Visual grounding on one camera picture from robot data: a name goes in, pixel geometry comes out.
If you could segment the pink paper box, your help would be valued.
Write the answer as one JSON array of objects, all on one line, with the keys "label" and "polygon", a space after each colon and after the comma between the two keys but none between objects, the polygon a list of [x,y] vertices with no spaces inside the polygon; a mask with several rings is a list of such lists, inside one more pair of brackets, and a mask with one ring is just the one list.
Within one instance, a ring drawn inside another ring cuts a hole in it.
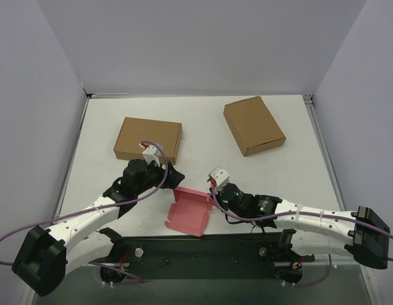
[{"label": "pink paper box", "polygon": [[201,237],[207,226],[213,199],[203,193],[185,187],[173,190],[175,202],[171,204],[165,221],[168,229]]}]

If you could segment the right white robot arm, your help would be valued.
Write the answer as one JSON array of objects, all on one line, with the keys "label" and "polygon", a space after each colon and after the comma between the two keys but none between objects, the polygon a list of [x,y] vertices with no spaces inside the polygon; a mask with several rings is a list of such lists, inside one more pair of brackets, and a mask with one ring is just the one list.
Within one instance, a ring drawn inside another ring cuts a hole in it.
[{"label": "right white robot arm", "polygon": [[322,210],[275,196],[244,193],[232,183],[213,189],[212,199],[238,223],[291,230],[287,247],[300,257],[339,255],[373,269],[388,267],[390,229],[371,208]]}]

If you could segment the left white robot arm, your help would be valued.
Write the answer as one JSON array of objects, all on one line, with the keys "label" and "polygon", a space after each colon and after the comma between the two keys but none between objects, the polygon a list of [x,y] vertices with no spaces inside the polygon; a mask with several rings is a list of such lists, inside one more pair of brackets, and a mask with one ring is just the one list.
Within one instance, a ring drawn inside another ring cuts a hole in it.
[{"label": "left white robot arm", "polygon": [[53,292],[65,275],[98,258],[117,261],[123,245],[98,233],[102,226],[129,212],[150,189],[175,189],[185,176],[172,163],[143,159],[128,162],[117,178],[89,207],[61,218],[48,228],[34,226],[26,235],[11,270],[38,295]]}]

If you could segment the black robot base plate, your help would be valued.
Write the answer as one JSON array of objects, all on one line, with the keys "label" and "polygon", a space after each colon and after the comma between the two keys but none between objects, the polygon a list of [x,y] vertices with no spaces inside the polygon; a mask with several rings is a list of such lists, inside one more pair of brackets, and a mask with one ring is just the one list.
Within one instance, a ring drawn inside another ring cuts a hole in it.
[{"label": "black robot base plate", "polygon": [[143,280],[252,280],[302,276],[312,254],[292,250],[292,231],[195,236],[114,237],[97,263]]}]

